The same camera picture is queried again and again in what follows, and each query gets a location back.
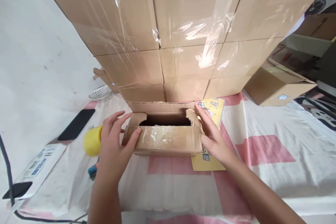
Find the black phone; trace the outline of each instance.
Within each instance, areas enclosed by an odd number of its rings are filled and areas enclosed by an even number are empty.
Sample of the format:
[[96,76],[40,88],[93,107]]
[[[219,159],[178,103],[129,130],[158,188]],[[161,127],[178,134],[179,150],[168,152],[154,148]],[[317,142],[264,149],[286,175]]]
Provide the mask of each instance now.
[[[23,182],[23,183],[15,183],[13,185],[13,197],[19,198],[25,195],[28,189],[32,186],[32,182]],[[3,200],[9,199],[9,190],[2,197]]]
[[59,141],[75,140],[80,132],[83,130],[91,116],[95,112],[95,109],[82,110],[72,120],[68,127],[58,137]]

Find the yellow cartoon card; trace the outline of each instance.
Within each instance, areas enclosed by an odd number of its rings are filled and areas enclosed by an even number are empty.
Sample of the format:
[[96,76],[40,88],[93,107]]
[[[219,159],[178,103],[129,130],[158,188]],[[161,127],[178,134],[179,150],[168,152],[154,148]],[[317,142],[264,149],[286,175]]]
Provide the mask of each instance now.
[[[205,99],[199,102],[202,108],[207,108],[210,112],[212,120],[215,122],[219,128],[222,122],[222,114],[224,109],[225,100],[221,98],[211,98]],[[216,170],[226,170],[224,166],[203,146],[202,153],[191,157],[192,169],[194,171],[204,172],[204,171],[216,171]]]

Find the white plastic basket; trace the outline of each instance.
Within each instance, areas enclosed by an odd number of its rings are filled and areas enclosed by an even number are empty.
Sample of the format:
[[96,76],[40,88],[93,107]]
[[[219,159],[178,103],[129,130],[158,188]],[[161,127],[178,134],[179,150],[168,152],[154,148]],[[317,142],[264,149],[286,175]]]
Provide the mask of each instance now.
[[91,100],[100,100],[108,96],[111,92],[112,90],[107,85],[105,85],[93,90],[92,93],[89,94],[89,98]]

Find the white wall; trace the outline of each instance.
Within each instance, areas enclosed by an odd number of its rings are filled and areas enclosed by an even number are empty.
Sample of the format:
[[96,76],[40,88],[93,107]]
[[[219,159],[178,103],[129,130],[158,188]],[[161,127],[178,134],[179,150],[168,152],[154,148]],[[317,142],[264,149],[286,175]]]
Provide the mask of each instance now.
[[[0,0],[0,132],[14,179],[103,85],[93,81],[94,67],[98,62],[53,0]],[[7,189],[1,156],[1,197]]]

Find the left hand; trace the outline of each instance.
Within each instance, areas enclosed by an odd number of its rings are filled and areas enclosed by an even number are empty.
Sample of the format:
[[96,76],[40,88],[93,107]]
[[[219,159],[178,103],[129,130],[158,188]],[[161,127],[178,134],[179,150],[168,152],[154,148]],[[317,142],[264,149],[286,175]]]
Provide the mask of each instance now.
[[103,122],[102,143],[96,175],[96,181],[98,180],[100,183],[108,184],[108,186],[116,188],[118,188],[118,183],[132,156],[135,144],[141,132],[140,128],[136,129],[131,135],[127,145],[120,145],[119,135],[124,132],[121,126],[132,115],[132,113],[128,113],[118,118],[124,113],[125,111],[114,113]]

